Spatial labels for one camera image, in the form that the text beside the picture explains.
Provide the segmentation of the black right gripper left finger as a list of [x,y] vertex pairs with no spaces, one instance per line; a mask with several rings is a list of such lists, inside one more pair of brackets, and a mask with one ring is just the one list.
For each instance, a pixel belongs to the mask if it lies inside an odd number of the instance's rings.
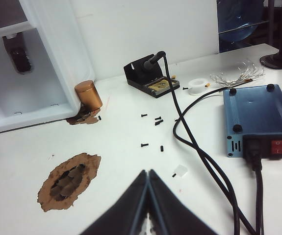
[[139,235],[147,215],[147,173],[142,170],[117,202],[83,235]]

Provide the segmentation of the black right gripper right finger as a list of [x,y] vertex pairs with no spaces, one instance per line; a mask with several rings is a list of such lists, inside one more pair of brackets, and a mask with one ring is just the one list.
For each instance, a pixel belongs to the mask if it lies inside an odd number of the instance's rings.
[[149,214],[157,235],[214,235],[216,232],[172,193],[154,170],[148,175]]

